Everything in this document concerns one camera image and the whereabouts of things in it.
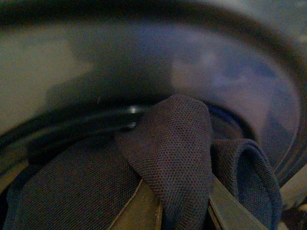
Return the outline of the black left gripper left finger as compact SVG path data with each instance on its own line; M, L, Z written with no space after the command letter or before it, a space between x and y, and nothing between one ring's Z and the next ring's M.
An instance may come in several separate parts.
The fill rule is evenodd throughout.
M112 222L114 230L160 230L163 208L157 195L141 180L134 194Z

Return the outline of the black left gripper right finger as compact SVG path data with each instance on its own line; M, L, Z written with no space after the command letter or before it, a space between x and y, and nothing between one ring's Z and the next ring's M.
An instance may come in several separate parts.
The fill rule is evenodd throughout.
M214 176L209 194L211 230L265 230L266 227L242 206Z

